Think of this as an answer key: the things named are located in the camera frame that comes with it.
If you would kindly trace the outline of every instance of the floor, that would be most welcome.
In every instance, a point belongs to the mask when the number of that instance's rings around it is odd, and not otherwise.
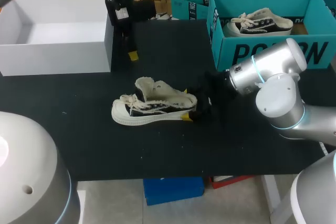
[[[276,176],[282,197],[293,179]],[[78,190],[85,201],[80,224],[270,224],[260,177],[216,190],[206,186],[202,197],[150,207],[141,179],[79,182]]]

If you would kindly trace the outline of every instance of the white box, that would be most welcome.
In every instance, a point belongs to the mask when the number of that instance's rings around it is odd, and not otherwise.
[[[3,76],[110,72],[105,0],[13,0],[0,13]]]

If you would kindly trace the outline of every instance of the rubber sole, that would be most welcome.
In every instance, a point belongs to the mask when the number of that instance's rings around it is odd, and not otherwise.
[[[116,121],[119,124],[126,125],[126,126],[140,126],[145,125],[148,123],[153,123],[156,121],[164,121],[164,120],[182,120],[182,115],[188,113],[190,110],[184,110],[184,111],[178,111],[178,112],[172,112],[162,115],[145,115],[145,116],[123,116],[118,113],[118,111],[112,107],[112,118],[114,121]]]
[[[266,34],[241,34],[235,33],[234,31],[224,26],[223,33],[225,37],[271,37],[271,36],[288,36],[292,32],[292,29],[289,31],[276,31],[274,33],[266,33]]]

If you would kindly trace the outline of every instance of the black and white sneaker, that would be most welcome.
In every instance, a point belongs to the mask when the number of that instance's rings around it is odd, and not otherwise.
[[[293,22],[263,8],[254,13],[241,14],[238,18],[231,19],[223,28],[225,37],[262,37],[290,35]]]
[[[113,102],[112,118],[119,124],[138,126],[161,120],[182,120],[196,109],[197,98],[175,90],[164,81],[141,77],[135,82],[135,94],[122,95]]]

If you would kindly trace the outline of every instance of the black table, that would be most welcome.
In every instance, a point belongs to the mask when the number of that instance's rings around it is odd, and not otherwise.
[[[138,24],[140,60],[113,73],[0,78],[0,111],[27,116],[53,137],[74,179],[298,173],[323,156],[317,142],[281,138],[255,106],[237,97],[226,123],[114,123],[114,99],[132,93],[138,77],[184,90],[205,70],[215,71],[205,22],[154,20]],[[332,69],[307,70],[306,103],[336,105]]]

